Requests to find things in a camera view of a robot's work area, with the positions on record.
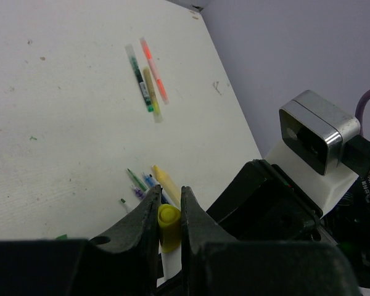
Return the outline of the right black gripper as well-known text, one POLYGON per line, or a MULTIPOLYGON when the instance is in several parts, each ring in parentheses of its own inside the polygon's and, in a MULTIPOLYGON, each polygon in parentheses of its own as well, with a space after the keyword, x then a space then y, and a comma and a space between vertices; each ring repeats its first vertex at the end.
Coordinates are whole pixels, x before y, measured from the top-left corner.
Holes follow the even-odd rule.
POLYGON ((207 213, 241 241, 336 246, 350 262, 359 286, 370 289, 370 179, 358 178, 332 191, 322 211, 278 165, 253 160, 207 213))

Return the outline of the dark green clear highlighter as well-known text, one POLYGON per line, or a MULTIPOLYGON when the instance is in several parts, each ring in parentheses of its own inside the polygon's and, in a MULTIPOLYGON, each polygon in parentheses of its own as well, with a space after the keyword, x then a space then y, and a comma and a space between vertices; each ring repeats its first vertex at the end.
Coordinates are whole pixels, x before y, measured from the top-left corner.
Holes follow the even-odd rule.
POLYGON ((152 106, 152 101, 150 99, 149 92, 147 90, 147 86, 145 84, 145 81, 142 77, 142 74, 141 74, 141 71, 140 71, 140 68, 139 68, 139 64, 138 64, 138 60, 136 58, 136 54, 134 52, 133 46, 131 44, 127 44, 125 46, 125 51, 126 51, 126 54, 128 56, 131 67, 133 69, 133 73, 134 73, 134 75, 136 77, 136 80, 138 82, 138 86, 139 86, 139 89, 141 91, 142 98, 143 98, 144 103, 146 105, 147 111, 148 112, 153 112, 154 108, 152 106))

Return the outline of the green capped white marker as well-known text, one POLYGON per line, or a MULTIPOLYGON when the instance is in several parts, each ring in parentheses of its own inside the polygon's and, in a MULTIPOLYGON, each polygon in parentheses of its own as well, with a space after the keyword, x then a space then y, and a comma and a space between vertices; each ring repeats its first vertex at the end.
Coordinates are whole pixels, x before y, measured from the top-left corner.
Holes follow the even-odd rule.
POLYGON ((133 207, 125 199, 120 199, 119 203, 127 213, 130 213, 133 210, 133 207))

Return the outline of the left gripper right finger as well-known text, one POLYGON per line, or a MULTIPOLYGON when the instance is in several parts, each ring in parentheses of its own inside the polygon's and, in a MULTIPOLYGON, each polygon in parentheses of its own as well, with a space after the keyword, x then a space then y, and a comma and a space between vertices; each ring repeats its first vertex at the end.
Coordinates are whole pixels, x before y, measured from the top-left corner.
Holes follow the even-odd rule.
POLYGON ((191 187, 181 188, 181 264, 184 295, 213 295, 225 281, 223 259, 236 239, 199 205, 191 187))

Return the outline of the blue pen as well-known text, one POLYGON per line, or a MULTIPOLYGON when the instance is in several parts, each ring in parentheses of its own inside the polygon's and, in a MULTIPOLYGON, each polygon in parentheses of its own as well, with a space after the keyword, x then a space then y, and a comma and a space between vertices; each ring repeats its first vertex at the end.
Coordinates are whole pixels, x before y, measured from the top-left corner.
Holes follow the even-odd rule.
POLYGON ((153 188, 154 186, 158 184, 156 179, 151 174, 143 173, 142 177, 144 178, 144 181, 146 182, 149 188, 153 188))

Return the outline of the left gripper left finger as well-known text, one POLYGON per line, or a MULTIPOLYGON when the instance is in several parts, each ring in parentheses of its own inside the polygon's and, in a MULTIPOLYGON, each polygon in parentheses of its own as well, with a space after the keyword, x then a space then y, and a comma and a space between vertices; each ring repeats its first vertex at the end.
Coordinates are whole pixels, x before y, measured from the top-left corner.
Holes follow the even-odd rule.
POLYGON ((161 187, 149 190, 140 204, 102 234, 96 246, 93 276, 106 295, 155 295, 158 274, 158 208, 161 187))

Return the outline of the purple pen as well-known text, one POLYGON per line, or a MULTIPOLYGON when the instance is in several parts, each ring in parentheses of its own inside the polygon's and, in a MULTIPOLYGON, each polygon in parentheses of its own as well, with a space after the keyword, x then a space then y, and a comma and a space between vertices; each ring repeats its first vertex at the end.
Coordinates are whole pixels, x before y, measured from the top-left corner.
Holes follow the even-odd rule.
POLYGON ((139 200, 143 200, 145 198, 145 192, 141 189, 141 188, 138 188, 134 185, 131 186, 131 189, 134 193, 134 195, 139 199, 139 200))

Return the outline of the yellow capped white marker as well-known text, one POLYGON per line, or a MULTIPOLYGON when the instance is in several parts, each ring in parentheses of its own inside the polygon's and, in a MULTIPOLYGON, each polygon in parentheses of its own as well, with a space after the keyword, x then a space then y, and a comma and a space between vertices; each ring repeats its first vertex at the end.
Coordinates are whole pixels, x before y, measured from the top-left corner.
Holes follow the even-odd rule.
POLYGON ((159 255, 162 258, 163 275, 157 279, 157 287, 174 278, 181 270, 181 246, 178 246, 172 252, 163 253, 159 248, 159 255))

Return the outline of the green marker cap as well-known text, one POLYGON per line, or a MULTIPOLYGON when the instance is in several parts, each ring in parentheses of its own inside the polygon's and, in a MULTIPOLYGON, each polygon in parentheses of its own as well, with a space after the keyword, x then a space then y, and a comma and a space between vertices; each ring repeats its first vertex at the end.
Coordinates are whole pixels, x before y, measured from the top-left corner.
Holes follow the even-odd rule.
POLYGON ((66 234, 60 235, 56 237, 56 240, 67 240, 68 236, 66 234))

